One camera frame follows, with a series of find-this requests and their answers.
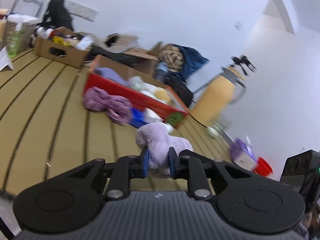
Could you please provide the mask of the light purple plush toy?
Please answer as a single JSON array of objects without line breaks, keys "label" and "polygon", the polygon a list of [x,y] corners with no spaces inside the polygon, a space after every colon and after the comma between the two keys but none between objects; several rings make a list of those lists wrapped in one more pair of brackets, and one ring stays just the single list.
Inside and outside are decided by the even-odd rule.
[{"label": "light purple plush toy", "polygon": [[170,178],[169,148],[179,155],[183,150],[193,151],[191,143],[182,137],[169,134],[165,124],[154,122],[140,127],[136,132],[136,144],[142,150],[149,150],[149,172],[152,177]]}]

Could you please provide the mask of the yellow white plush toy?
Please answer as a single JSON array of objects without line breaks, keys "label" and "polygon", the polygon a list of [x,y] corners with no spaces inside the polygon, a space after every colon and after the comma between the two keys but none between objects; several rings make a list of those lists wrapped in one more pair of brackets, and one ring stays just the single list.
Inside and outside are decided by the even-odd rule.
[{"label": "yellow white plush toy", "polygon": [[167,90],[164,88],[155,89],[153,94],[158,101],[164,104],[169,105],[172,102],[170,95],[168,94]]}]

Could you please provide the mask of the purple knitted cloth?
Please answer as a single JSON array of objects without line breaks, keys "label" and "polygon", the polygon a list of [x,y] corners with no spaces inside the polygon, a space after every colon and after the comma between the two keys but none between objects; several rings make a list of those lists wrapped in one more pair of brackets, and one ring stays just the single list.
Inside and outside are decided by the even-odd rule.
[{"label": "purple knitted cloth", "polygon": [[94,112],[105,112],[116,124],[126,125],[132,119],[132,103],[119,95],[110,95],[103,89],[91,87],[82,96],[83,106]]}]

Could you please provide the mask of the red plastic cup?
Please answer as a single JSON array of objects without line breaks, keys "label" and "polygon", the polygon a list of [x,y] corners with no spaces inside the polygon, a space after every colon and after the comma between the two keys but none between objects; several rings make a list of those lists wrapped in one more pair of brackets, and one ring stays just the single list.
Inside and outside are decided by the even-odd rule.
[{"label": "red plastic cup", "polygon": [[259,157],[257,166],[254,168],[253,172],[263,177],[267,177],[273,173],[273,169],[265,159]]}]

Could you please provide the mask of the black suitcase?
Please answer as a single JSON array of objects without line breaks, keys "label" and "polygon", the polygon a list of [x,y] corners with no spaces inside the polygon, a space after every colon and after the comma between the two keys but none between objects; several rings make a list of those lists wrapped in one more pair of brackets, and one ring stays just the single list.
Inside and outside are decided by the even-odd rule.
[{"label": "black suitcase", "polygon": [[182,100],[186,107],[190,107],[194,94],[186,86],[184,79],[180,79],[175,75],[168,75],[165,80],[165,84],[173,89],[177,96]]}]

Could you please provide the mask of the yellow thermos jug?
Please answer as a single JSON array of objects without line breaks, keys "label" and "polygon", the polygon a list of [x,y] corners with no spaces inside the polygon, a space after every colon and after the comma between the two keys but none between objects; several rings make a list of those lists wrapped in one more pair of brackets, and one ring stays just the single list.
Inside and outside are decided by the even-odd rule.
[{"label": "yellow thermos jug", "polygon": [[190,115],[198,123],[208,126],[216,120],[227,105],[233,105],[245,95],[245,78],[233,66],[223,67],[222,72],[213,78]]}]

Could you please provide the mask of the blue lid water bottle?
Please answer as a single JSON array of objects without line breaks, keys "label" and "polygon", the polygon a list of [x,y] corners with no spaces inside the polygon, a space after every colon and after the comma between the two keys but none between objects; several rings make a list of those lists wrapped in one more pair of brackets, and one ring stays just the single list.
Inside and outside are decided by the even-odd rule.
[{"label": "blue lid water bottle", "polygon": [[161,83],[165,83],[168,71],[167,64],[165,62],[159,62],[153,73],[153,78]]}]

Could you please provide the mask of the blue fabric bag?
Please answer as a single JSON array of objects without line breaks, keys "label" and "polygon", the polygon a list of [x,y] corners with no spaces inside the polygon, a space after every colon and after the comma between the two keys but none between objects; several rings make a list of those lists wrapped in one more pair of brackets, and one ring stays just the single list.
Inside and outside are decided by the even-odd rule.
[{"label": "blue fabric bag", "polygon": [[186,80],[196,71],[201,69],[209,60],[203,57],[196,49],[190,47],[180,46],[178,44],[173,44],[178,48],[183,56],[182,68],[175,73],[179,79]]}]

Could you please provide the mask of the open brown cardboard box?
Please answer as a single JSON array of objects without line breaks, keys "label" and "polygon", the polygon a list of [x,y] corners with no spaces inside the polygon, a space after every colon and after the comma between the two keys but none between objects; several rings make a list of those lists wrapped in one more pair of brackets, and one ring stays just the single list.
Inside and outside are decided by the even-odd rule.
[{"label": "open brown cardboard box", "polygon": [[133,57],[133,59],[136,61],[132,68],[148,76],[153,76],[155,68],[159,63],[158,56],[162,45],[163,42],[158,42],[150,50],[133,48],[122,54]]}]

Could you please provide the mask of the black clothing pile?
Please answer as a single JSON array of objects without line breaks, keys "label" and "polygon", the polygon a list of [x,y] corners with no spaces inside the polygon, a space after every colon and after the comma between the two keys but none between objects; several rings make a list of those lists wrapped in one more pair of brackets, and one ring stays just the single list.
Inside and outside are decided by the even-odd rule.
[{"label": "black clothing pile", "polygon": [[129,67],[133,67],[138,63],[138,59],[134,56],[125,55],[122,53],[112,53],[97,46],[92,47],[85,61],[93,61],[97,55],[104,56],[108,59],[111,59]]}]

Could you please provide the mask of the wicker rattan ball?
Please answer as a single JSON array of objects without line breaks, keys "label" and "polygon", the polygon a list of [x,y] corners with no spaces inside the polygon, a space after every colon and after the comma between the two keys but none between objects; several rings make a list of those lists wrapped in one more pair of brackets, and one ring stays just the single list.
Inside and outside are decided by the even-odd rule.
[{"label": "wicker rattan ball", "polygon": [[184,64],[184,57],[180,49],[173,44],[165,45],[159,51],[159,60],[164,62],[171,72],[179,72]]}]

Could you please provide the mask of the beige fleece blanket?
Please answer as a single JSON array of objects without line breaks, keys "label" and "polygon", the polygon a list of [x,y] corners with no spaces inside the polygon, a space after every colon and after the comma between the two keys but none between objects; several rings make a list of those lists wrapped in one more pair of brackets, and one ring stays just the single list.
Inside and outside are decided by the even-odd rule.
[{"label": "beige fleece blanket", "polygon": [[123,53],[138,45],[139,38],[133,35],[114,33],[108,35],[104,44],[112,53]]}]

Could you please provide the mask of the black bag on trolley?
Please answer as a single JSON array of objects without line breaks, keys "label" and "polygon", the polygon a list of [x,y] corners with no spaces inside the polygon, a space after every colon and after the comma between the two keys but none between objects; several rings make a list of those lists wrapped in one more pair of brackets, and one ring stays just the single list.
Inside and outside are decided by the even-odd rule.
[{"label": "black bag on trolley", "polygon": [[42,25],[44,27],[65,27],[69,30],[74,30],[72,18],[65,8],[64,3],[65,0],[50,0],[47,11],[42,20]]}]

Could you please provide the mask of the green spray bottle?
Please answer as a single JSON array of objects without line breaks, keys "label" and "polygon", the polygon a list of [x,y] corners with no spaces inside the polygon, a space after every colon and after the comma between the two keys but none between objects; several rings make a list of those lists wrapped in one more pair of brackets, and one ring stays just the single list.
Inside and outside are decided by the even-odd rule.
[{"label": "green spray bottle", "polygon": [[10,41],[8,43],[8,55],[9,57],[15,57],[18,53],[18,46],[20,42],[21,36],[21,29],[22,29],[22,22],[18,22],[16,24],[15,30],[12,32],[10,37]]}]

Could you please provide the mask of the white wall socket panel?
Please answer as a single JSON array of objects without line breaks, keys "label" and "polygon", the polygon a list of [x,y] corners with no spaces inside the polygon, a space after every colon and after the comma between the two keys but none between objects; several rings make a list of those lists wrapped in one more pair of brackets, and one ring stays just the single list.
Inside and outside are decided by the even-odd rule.
[{"label": "white wall socket panel", "polygon": [[72,15],[79,16],[80,18],[86,19],[93,22],[99,14],[98,9],[88,7],[76,1],[68,0],[66,2],[66,8]]}]

